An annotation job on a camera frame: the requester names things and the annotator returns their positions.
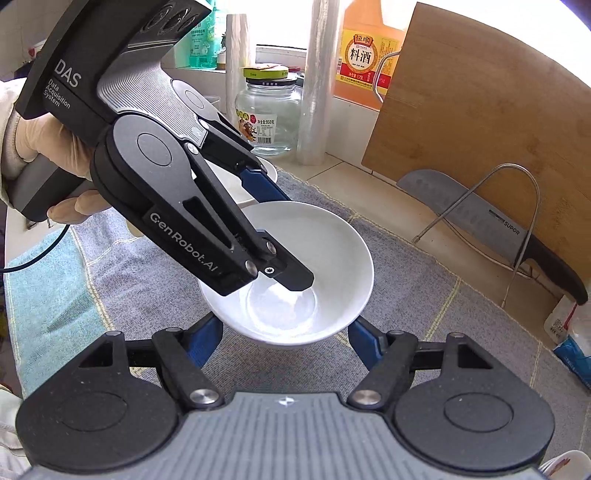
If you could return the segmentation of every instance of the green bottle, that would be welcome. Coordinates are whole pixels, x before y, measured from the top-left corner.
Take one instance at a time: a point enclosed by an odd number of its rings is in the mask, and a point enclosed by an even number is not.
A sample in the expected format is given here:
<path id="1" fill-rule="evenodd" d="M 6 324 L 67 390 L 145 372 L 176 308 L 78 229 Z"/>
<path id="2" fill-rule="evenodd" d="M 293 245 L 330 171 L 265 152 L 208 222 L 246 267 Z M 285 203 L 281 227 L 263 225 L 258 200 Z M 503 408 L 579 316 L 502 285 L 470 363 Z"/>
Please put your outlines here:
<path id="1" fill-rule="evenodd" d="M 226 30 L 226 13 L 211 1 L 212 12 L 191 30 L 189 66 L 197 69 L 214 69 L 217 54 L 222 49 L 222 34 Z"/>

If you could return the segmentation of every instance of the plastic bottle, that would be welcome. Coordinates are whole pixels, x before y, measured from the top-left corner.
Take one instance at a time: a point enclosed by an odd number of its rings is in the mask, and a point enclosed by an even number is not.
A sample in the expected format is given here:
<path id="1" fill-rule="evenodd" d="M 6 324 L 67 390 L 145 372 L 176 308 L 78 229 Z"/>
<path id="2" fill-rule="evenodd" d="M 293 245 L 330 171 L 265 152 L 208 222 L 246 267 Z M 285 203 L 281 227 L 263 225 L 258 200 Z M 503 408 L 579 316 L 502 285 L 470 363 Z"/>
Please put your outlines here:
<path id="1" fill-rule="evenodd" d="M 217 54 L 222 49 L 222 35 L 226 31 L 226 11 L 220 3 L 220 0 L 212 0 L 212 12 L 191 30 L 189 66 L 192 68 L 214 69 L 217 66 Z"/>
<path id="2" fill-rule="evenodd" d="M 591 357 L 591 318 L 576 319 L 569 326 L 569 335 L 585 357 Z"/>
<path id="3" fill-rule="evenodd" d="M 387 53 L 400 50 L 406 32 L 384 25 L 381 0 L 353 0 L 345 10 L 335 96 L 379 110 L 372 91 L 375 69 Z M 378 90 L 386 94 L 398 57 L 382 69 Z"/>

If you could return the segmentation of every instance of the plastic wrap roll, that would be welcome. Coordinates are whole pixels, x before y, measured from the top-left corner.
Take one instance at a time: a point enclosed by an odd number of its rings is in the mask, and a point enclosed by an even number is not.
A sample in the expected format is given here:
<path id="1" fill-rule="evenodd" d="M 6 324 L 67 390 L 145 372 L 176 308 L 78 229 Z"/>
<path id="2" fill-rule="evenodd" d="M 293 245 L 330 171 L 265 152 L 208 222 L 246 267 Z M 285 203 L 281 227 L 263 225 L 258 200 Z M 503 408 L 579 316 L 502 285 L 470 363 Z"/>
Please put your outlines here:
<path id="1" fill-rule="evenodd" d="M 344 3 L 344 0 L 314 0 L 312 7 L 297 144 L 297 159 L 304 165 L 319 165 L 324 161 Z"/>
<path id="2" fill-rule="evenodd" d="M 236 95 L 246 88 L 242 68 L 253 65 L 256 43 L 248 27 L 247 14 L 228 14 L 226 17 L 226 116 L 238 127 Z"/>

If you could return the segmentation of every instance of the window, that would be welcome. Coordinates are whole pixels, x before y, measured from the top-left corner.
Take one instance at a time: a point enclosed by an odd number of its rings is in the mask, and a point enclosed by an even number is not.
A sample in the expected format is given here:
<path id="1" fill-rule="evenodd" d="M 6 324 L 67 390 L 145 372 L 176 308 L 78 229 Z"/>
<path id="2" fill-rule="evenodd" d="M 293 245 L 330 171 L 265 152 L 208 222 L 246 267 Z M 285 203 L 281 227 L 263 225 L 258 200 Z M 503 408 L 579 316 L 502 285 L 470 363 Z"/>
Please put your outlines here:
<path id="1" fill-rule="evenodd" d="M 308 47 L 313 0 L 225 1 L 228 11 L 251 15 L 249 20 L 257 44 Z"/>
<path id="2" fill-rule="evenodd" d="M 218 1 L 228 2 L 230 11 L 251 14 L 259 45 L 308 46 L 314 0 Z M 473 18 L 518 38 L 591 86 L 591 31 L 560 0 L 421 1 Z M 406 28 L 415 4 L 415 0 L 382 0 L 384 23 Z"/>

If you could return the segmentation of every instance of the wooden cutting board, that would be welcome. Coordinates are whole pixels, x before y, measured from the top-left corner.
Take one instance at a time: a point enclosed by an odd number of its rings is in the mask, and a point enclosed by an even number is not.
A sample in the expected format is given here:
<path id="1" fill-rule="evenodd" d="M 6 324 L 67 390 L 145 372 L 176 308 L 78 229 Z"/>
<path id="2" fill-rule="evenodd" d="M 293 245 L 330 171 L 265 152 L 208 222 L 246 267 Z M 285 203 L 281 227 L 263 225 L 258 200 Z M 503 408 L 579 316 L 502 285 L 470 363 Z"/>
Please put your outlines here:
<path id="1" fill-rule="evenodd" d="M 470 187 L 501 163 L 532 172 L 534 233 L 587 283 L 591 88 L 510 35 L 417 4 L 362 164 L 392 180 L 433 168 Z M 535 190 L 524 174 L 503 170 L 478 193 L 529 226 Z"/>

